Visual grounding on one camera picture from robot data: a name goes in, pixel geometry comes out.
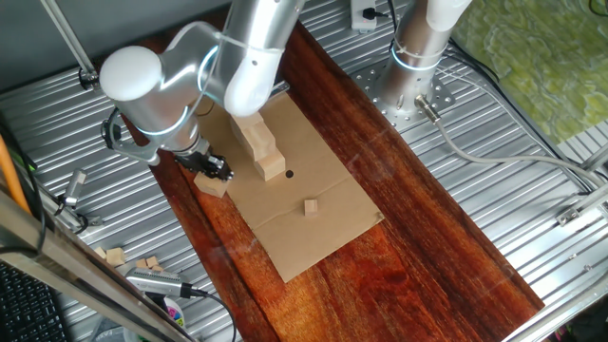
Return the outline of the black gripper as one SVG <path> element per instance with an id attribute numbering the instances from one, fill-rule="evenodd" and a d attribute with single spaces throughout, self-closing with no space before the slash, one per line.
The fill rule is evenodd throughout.
<path id="1" fill-rule="evenodd" d="M 222 156 L 211 155 L 208 152 L 196 151 L 189 155 L 176 154 L 175 161 L 190 170 L 193 181 L 209 181 L 209 178 L 230 181 L 234 176 L 234 172 Z"/>

